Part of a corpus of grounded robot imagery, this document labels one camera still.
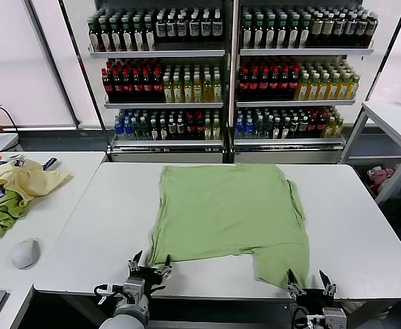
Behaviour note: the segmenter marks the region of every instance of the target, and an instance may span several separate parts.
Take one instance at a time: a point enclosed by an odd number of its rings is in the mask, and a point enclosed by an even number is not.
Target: white table
[[[18,139],[17,133],[0,132],[0,151],[16,144],[17,139]],[[22,150],[20,145],[17,145],[16,149],[17,151]]]
[[[128,274],[126,260],[150,248],[163,166],[102,164],[34,288],[92,295],[98,284],[122,284]],[[354,171],[339,164],[279,167],[297,184],[306,215],[311,252],[308,287],[321,287],[322,269],[337,283],[338,299],[401,299],[401,242]],[[156,295],[289,298],[284,289],[256,280],[248,255],[174,263],[165,285]]]
[[[4,152],[7,157],[16,154]],[[54,157],[61,163],[57,170],[69,171],[72,178],[46,197],[31,201],[26,216],[0,239],[0,289],[10,295],[0,311],[0,329],[15,328],[33,295],[36,274],[46,261],[51,248],[73,212],[98,166],[106,159],[104,152],[21,152],[26,158],[44,164]],[[11,252],[19,242],[38,238],[40,259],[34,267],[22,271],[11,263]]]
[[[391,137],[399,146],[401,146],[401,104],[388,101],[365,101],[362,103],[362,109],[357,119],[350,139],[341,155],[341,163],[348,163],[352,149],[368,119],[371,119],[380,127],[389,137]],[[377,204],[382,204],[390,198],[396,186],[401,183],[401,164],[396,172],[379,192],[376,198]]]

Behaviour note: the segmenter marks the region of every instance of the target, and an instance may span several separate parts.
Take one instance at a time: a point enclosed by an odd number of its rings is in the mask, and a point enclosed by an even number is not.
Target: white computer mouse
[[[40,248],[37,240],[27,239],[20,242],[12,252],[12,263],[18,269],[27,269],[40,256]]]

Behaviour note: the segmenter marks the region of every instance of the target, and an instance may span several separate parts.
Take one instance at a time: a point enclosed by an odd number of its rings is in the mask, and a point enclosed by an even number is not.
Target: green t-shirt
[[[308,239],[294,183],[274,164],[165,167],[149,265],[253,254],[260,279],[308,275]]]

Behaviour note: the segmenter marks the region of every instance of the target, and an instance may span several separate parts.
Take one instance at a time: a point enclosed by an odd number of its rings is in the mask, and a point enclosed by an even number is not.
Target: table leg
[[[376,300],[366,302],[347,316],[346,326],[348,329],[355,329],[370,319],[375,319],[378,313],[384,312],[388,307],[396,304],[399,300]]]
[[[79,311],[90,322],[99,327],[105,320],[107,315],[92,303],[89,297],[80,295],[61,295],[62,298],[73,308]]]
[[[365,127],[366,121],[368,120],[368,116],[365,114],[364,109],[362,108],[360,111],[359,118],[357,119],[356,123],[354,124],[354,129],[352,130],[351,136],[348,139],[348,142],[343,149],[342,155],[340,156],[339,163],[345,164],[348,162],[348,158],[351,155],[352,148],[356,144],[359,136]]]
[[[383,202],[385,202],[387,199],[389,199],[389,197],[391,196],[391,194],[393,193],[393,191],[395,190],[395,188],[401,183],[401,164],[400,166],[397,168],[396,172],[394,173],[394,175],[389,179],[388,183],[385,184],[385,187],[381,190],[381,192],[379,192],[379,194],[377,195],[376,198],[376,203],[377,204],[382,204]]]

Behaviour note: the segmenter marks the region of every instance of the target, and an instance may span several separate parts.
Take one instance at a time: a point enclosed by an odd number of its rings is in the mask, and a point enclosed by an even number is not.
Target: black cable
[[[1,152],[8,151],[9,149],[14,149],[17,145],[19,145],[19,143],[21,142],[21,135],[19,134],[19,130],[17,129],[13,118],[10,116],[10,113],[8,113],[8,111],[5,108],[3,108],[2,106],[0,106],[0,109],[3,110],[7,114],[8,118],[10,119],[11,123],[13,124],[13,128],[16,130],[16,133],[17,133],[17,142],[16,142],[16,144],[14,144],[13,146],[7,147],[6,149],[2,149],[0,151],[0,153],[1,153]]]

